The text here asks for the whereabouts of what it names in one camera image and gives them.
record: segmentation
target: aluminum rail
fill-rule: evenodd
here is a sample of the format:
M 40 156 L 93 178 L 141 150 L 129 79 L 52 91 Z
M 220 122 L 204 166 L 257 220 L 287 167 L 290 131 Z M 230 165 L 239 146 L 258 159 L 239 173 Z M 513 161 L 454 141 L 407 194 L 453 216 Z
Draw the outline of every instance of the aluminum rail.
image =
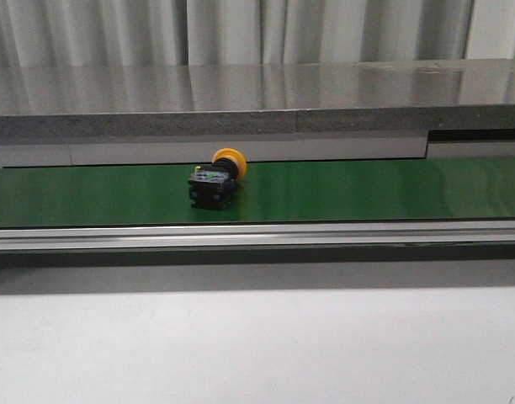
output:
M 515 220 L 0 230 L 0 251 L 465 242 L 515 242 Z

